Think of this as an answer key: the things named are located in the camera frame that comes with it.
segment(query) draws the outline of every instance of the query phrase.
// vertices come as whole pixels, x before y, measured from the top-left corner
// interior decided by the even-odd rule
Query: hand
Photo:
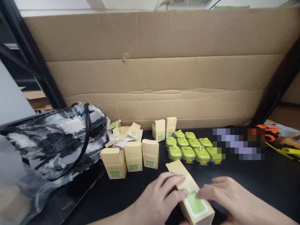
[[[297,224],[230,177],[213,178],[212,182],[204,185],[197,197],[213,200],[229,211],[230,214],[222,225]]]
[[[188,195],[186,189],[172,191],[176,184],[184,180],[184,175],[171,172],[160,174],[129,207],[134,220],[132,224],[165,224],[175,206]]]

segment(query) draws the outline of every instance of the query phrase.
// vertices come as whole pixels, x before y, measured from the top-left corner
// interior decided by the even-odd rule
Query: green label
[[[157,137],[157,141],[162,141],[162,140],[163,140],[163,135]]]
[[[130,171],[139,171],[140,166],[139,165],[129,165],[129,170]]]
[[[155,168],[155,164],[152,161],[146,161],[146,166],[151,167],[151,168]]]
[[[121,178],[121,173],[120,172],[110,172],[110,178]]]
[[[198,217],[207,211],[207,207],[203,200],[196,197],[196,191],[189,192],[185,201],[194,217]]]
[[[115,128],[116,127],[116,124],[113,124],[113,125],[110,125],[109,127],[108,127],[108,129],[110,130],[110,129],[113,129],[113,128]]]
[[[130,131],[130,135],[136,137],[136,136],[137,136],[137,133],[135,133],[135,132],[133,132],[133,131]]]

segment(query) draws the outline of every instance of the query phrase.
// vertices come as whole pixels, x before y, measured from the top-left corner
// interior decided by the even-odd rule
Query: black cable
[[[217,1],[216,3],[214,3],[214,5],[209,8],[209,10],[211,10],[215,5],[217,5],[219,3],[219,1]]]
[[[75,168],[75,166],[77,166],[77,164],[79,163],[79,161],[82,159],[83,155],[85,154],[85,151],[87,149],[88,142],[89,142],[89,139],[90,139],[90,132],[91,132],[90,111],[88,109],[88,105],[89,105],[88,103],[84,104],[84,111],[85,111],[85,139],[84,139],[84,143],[83,143],[80,155],[78,156],[78,158],[76,159],[76,161],[73,163],[73,165],[65,173],[63,173],[58,178],[50,179],[49,181],[56,181],[57,179],[65,176],[66,174],[68,174],[72,169]]]

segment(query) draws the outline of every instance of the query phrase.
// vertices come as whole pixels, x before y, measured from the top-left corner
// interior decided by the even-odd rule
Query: black and white patterned bag
[[[108,142],[109,118],[96,106],[72,107],[33,118],[1,134],[25,159],[40,160],[36,169],[50,181],[64,185],[89,169]]]

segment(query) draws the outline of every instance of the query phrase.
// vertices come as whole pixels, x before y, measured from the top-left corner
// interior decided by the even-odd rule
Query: black table
[[[207,137],[212,140],[212,129],[186,131],[194,132],[197,138]],[[144,131],[142,138],[153,140],[151,131]],[[109,180],[105,172],[65,220],[65,224],[91,223],[130,206],[150,182],[155,180],[160,173],[167,171],[165,164],[169,161],[165,142],[160,142],[159,151],[158,170],[144,167],[142,172],[127,173],[126,178],[120,180]],[[211,183],[213,177],[232,177],[254,195],[300,223],[298,195],[300,163],[271,149],[266,149],[265,154],[266,159],[261,161],[232,160],[235,157],[226,155],[226,160],[223,160],[221,165],[200,167],[194,164],[186,165],[186,168],[199,187]],[[217,206],[213,224],[218,224],[225,219],[224,214],[219,210],[223,212]],[[166,223],[179,224],[182,220],[184,220],[183,214],[177,206]]]

